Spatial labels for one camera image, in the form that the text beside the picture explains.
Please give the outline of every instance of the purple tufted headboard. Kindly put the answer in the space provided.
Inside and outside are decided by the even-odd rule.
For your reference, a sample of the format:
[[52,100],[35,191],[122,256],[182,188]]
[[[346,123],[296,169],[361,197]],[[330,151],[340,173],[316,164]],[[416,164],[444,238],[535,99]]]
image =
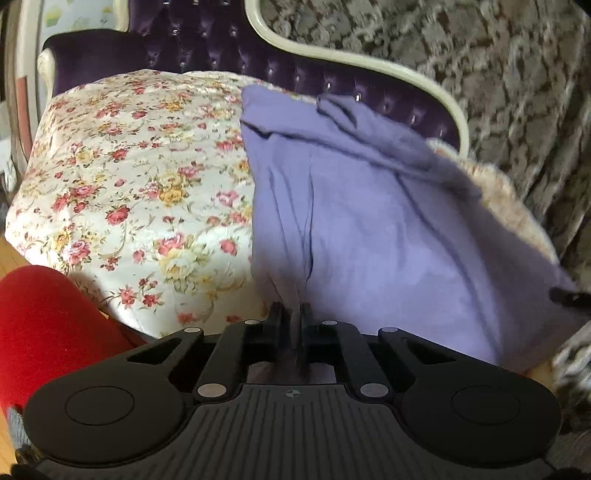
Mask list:
[[222,70],[306,95],[352,95],[467,152],[465,118],[441,87],[392,62],[283,39],[262,21],[259,0],[129,0],[128,7],[127,31],[78,31],[45,42],[55,62],[54,95],[144,68]]

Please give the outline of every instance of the purple sheet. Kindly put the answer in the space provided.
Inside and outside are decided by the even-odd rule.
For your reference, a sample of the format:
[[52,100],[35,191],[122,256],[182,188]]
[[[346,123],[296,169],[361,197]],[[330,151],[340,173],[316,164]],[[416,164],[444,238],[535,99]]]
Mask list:
[[515,372],[584,324],[566,273],[503,228],[453,163],[353,98],[242,93],[252,274],[269,301],[376,334],[397,326]]

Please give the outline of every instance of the metal rivet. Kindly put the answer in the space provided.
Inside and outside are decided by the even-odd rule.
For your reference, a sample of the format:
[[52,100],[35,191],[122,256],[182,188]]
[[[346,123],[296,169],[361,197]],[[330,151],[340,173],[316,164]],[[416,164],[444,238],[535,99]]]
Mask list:
[[361,386],[359,391],[366,397],[370,398],[385,397],[390,392],[388,387],[381,383],[366,383],[365,385]]
[[201,385],[201,387],[197,389],[197,393],[205,398],[221,397],[227,391],[228,390],[226,389],[226,387],[224,387],[220,383],[206,383],[205,385]]

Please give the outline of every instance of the red fabric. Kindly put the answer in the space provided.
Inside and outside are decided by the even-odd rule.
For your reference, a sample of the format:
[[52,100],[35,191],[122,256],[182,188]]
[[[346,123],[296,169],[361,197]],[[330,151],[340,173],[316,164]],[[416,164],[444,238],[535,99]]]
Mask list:
[[0,280],[0,407],[142,343],[101,315],[61,273],[27,266]]

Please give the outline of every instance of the black device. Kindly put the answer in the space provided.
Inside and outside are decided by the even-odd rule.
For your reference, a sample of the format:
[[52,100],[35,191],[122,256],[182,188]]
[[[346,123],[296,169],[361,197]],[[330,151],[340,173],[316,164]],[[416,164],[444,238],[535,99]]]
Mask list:
[[542,385],[394,327],[361,335],[301,309],[298,367],[336,383],[248,384],[290,343],[289,312],[221,335],[190,327],[58,378],[24,412],[63,480],[541,480],[561,424]]

